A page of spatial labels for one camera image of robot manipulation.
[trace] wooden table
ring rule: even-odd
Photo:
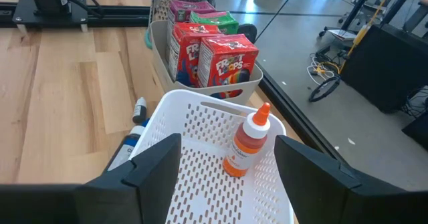
[[[102,172],[134,126],[136,99],[147,100],[150,115],[165,92],[145,31],[43,29],[22,36],[18,29],[0,29],[0,183],[85,183]],[[248,105],[267,101],[257,89]]]

